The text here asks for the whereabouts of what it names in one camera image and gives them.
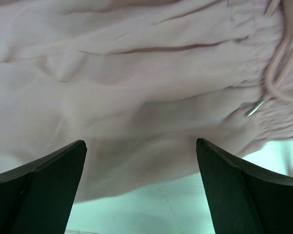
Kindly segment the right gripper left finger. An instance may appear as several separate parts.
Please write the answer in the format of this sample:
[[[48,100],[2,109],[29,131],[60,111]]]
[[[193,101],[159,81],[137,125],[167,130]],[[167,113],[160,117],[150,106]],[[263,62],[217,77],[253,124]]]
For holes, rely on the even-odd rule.
[[[0,234],[63,234],[87,147],[75,141],[0,174]]]

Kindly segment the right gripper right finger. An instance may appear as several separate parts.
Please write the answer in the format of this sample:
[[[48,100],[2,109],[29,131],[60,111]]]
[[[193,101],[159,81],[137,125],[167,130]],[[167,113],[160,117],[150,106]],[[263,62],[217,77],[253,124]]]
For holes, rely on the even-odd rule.
[[[202,138],[196,153],[215,233],[293,234],[293,177]]]

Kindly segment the pink trousers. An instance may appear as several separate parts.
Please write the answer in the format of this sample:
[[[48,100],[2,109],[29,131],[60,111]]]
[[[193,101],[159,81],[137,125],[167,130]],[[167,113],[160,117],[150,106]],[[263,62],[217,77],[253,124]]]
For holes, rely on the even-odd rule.
[[[76,141],[75,200],[293,139],[293,0],[0,0],[0,173]]]

